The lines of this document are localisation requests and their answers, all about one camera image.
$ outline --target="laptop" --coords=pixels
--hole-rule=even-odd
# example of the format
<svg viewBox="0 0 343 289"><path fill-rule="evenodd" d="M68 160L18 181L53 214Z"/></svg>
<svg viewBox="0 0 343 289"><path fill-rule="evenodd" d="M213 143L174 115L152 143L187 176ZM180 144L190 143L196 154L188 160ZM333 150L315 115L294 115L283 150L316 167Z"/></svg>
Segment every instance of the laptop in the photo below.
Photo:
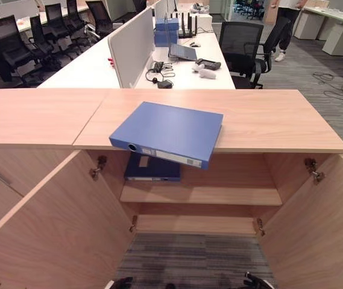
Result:
<svg viewBox="0 0 343 289"><path fill-rule="evenodd" d="M169 57L178 57L185 60L197 61L197 53L194 48L171 43L171 36L169 31L169 22L165 16L166 37L169 46Z"/></svg>

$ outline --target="blue binder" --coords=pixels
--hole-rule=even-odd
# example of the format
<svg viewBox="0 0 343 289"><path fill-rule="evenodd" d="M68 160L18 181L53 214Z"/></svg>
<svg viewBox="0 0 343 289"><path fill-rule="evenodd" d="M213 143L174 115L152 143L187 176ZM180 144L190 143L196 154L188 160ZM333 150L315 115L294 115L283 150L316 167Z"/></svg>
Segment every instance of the blue binder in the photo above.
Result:
<svg viewBox="0 0 343 289"><path fill-rule="evenodd" d="M110 136L113 146L207 169L223 115L143 102Z"/></svg>
<svg viewBox="0 0 343 289"><path fill-rule="evenodd" d="M124 177L128 181L179 182L180 164L132 152Z"/></svg>

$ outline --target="computer mouse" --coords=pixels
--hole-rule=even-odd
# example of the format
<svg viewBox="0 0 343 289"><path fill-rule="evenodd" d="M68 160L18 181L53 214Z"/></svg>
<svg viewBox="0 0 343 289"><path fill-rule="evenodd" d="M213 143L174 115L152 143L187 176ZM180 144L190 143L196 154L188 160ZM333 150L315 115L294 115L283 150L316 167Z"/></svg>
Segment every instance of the computer mouse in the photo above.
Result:
<svg viewBox="0 0 343 289"><path fill-rule="evenodd" d="M190 44L190 47L201 47L201 45L197 42L193 42Z"/></svg>

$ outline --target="binder ring hole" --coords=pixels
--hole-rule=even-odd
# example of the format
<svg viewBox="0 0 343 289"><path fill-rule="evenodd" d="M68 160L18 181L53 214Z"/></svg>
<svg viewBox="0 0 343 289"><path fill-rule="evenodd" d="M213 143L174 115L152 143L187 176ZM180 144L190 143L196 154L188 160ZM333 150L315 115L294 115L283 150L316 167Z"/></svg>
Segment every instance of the binder ring hole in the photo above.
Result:
<svg viewBox="0 0 343 289"><path fill-rule="evenodd" d="M135 145L134 144L129 144L128 145L128 148L131 150L131 151L133 151L133 152L136 152L136 147L135 147Z"/></svg>

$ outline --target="person's leg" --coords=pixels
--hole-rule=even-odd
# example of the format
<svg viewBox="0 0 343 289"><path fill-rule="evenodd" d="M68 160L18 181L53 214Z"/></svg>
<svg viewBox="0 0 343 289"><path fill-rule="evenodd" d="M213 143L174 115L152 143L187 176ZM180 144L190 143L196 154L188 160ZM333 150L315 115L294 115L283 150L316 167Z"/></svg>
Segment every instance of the person's leg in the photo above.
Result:
<svg viewBox="0 0 343 289"><path fill-rule="evenodd" d="M297 20L298 15L300 14L299 10L293 10L293 9L286 9L285 13L284 13L284 17L288 18L291 22L289 23L289 25L286 27L286 29L284 30L282 36L281 36L281 40L280 40L280 49L282 51L286 51L291 39L292 39L292 35L293 35L293 27L294 27L294 23Z"/></svg>

